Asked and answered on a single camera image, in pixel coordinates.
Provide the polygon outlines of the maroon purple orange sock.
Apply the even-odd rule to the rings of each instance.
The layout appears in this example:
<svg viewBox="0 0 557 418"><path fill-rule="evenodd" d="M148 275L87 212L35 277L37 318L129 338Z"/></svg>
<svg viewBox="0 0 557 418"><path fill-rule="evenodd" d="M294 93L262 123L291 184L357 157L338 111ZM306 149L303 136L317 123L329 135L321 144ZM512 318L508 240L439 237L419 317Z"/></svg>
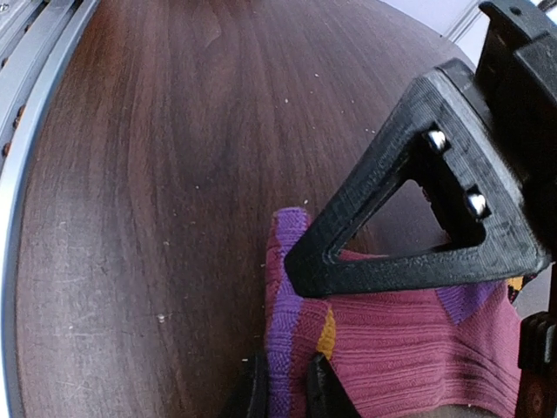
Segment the maroon purple orange sock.
<svg viewBox="0 0 557 418"><path fill-rule="evenodd" d="M505 282L303 298L284 260L310 221L297 207L272 219L265 264L270 416L305 416L307 370L318 353L364 417L453 404L513 416L520 318Z"/></svg>

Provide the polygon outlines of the black argyle sock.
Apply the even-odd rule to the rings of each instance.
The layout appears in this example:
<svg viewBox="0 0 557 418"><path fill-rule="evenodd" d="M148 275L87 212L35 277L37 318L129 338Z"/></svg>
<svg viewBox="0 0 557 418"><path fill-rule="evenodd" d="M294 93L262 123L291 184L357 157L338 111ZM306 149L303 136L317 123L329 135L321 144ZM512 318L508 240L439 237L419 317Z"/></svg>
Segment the black argyle sock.
<svg viewBox="0 0 557 418"><path fill-rule="evenodd" d="M530 274L507 279L507 297L509 301L514 303L524 287L536 277L536 274Z"/></svg>

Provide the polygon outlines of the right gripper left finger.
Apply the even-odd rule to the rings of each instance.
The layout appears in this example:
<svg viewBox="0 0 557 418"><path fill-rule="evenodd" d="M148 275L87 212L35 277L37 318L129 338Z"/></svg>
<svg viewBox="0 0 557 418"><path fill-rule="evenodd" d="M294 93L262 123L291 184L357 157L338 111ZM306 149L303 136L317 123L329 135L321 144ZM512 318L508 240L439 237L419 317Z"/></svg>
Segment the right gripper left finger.
<svg viewBox="0 0 557 418"><path fill-rule="evenodd" d="M268 403L268 363L262 351L248 357L238 382L218 418L265 418Z"/></svg>

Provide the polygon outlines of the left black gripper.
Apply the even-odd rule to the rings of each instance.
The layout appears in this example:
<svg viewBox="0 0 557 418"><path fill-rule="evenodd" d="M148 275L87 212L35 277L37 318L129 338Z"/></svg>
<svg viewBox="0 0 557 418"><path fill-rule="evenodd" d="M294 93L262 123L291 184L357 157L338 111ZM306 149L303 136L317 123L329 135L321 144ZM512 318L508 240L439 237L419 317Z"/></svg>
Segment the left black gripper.
<svg viewBox="0 0 557 418"><path fill-rule="evenodd" d="M476 80L502 144L526 172L528 220L556 248L556 24L529 1L483 1L488 16Z"/></svg>

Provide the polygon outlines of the front aluminium rail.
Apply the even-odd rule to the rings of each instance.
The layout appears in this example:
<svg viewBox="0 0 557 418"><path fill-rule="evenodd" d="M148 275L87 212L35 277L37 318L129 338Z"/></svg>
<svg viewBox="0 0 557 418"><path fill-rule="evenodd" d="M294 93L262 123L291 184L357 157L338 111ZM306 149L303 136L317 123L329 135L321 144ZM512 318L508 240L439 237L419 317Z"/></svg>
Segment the front aluminium rail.
<svg viewBox="0 0 557 418"><path fill-rule="evenodd" d="M1 415L22 417L15 290L30 157L96 1L1 3Z"/></svg>

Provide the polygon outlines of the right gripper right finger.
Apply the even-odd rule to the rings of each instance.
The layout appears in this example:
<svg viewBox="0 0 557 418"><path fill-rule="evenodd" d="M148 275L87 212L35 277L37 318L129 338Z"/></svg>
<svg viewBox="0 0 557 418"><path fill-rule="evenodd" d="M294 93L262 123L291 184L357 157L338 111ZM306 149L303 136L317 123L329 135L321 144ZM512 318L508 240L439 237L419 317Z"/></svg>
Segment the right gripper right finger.
<svg viewBox="0 0 557 418"><path fill-rule="evenodd" d="M312 357L305 387L307 417L361 417L323 353L316 353Z"/></svg>

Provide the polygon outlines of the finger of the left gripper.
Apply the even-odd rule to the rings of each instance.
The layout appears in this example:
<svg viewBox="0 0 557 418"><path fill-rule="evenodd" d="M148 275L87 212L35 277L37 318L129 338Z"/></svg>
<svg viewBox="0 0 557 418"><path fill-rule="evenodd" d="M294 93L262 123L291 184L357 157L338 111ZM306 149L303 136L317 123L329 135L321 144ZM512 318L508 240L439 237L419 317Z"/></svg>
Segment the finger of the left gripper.
<svg viewBox="0 0 557 418"><path fill-rule="evenodd" d="M556 318L539 312L520 324L520 388L515 417L556 416Z"/></svg>
<svg viewBox="0 0 557 418"><path fill-rule="evenodd" d="M453 59L415 78L285 258L297 294L382 293L529 275L552 261L531 172Z"/></svg>

